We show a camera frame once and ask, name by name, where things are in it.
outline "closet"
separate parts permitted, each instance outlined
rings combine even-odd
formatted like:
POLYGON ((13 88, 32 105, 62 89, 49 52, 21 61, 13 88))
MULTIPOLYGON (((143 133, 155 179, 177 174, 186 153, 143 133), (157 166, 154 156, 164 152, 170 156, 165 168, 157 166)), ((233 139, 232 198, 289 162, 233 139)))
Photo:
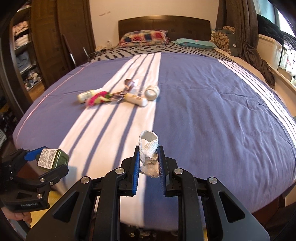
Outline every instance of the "closet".
POLYGON ((4 31, 0 85, 18 120, 45 89, 73 69, 63 34, 94 52, 89 0, 28 1, 4 31))

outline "round tape roll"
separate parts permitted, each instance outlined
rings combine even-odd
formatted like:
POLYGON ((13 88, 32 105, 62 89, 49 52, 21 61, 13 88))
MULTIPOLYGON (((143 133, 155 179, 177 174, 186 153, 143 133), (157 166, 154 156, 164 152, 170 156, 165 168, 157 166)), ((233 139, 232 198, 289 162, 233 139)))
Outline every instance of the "round tape roll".
POLYGON ((159 87, 156 85, 150 85, 145 90, 145 96, 147 100, 155 100, 159 96, 159 87))

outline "metal screw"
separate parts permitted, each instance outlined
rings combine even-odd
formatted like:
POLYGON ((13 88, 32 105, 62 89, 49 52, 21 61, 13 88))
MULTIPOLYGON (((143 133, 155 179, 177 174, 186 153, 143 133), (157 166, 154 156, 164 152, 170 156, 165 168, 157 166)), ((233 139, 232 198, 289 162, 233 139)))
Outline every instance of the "metal screw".
POLYGON ((89 177, 83 177, 80 179, 81 183, 86 184, 89 182, 89 177))
POLYGON ((216 184, 218 182, 218 180, 215 177, 210 177, 209 182, 212 183, 212 184, 216 184))
POLYGON ((176 168, 174 172, 178 175, 183 174, 183 170, 181 168, 176 168))
POLYGON ((124 169, 123 168, 117 168, 116 170, 115 170, 115 172, 117 173, 117 174, 123 174, 124 173, 124 169))

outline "plaid pillow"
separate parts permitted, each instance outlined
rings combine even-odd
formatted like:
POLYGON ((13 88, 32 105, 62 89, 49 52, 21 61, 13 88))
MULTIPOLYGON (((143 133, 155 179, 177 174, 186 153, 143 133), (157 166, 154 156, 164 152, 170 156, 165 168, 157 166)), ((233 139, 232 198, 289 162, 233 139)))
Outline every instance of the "plaid pillow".
POLYGON ((167 30, 141 30, 126 33, 117 47, 133 47, 148 45, 165 45, 169 39, 166 37, 167 30))

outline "wooden headboard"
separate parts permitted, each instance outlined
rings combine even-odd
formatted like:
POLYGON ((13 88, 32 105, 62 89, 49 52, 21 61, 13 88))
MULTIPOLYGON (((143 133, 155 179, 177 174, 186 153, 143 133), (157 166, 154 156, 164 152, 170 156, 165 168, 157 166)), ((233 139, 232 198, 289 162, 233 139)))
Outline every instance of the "wooden headboard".
POLYGON ((210 21, 199 18, 156 15, 118 21, 119 39, 125 33, 146 29, 167 29, 170 41, 179 38, 204 41, 211 39, 210 21))

